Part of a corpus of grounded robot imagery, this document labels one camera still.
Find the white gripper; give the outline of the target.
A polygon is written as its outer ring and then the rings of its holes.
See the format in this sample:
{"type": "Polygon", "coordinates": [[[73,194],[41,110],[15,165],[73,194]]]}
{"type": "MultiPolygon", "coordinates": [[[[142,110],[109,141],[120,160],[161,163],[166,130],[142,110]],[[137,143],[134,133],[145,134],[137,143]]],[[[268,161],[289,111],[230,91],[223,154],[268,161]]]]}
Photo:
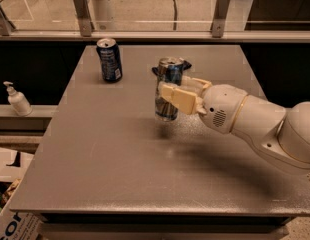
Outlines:
{"type": "Polygon", "coordinates": [[[210,81],[183,76],[181,86],[160,83],[159,94],[180,112],[187,115],[202,114],[200,119],[207,127],[228,134],[248,93],[227,84],[211,86],[210,81]]]}

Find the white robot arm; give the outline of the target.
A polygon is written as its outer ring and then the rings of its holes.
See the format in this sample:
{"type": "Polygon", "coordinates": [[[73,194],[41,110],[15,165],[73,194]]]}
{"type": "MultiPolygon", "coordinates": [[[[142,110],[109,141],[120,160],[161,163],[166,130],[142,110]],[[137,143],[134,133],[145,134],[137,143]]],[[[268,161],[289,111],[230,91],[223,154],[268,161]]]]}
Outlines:
{"type": "Polygon", "coordinates": [[[228,84],[187,76],[180,85],[160,82],[158,91],[180,112],[197,114],[208,128],[242,139],[282,171],[310,172],[310,102],[288,109],[228,84]]]}

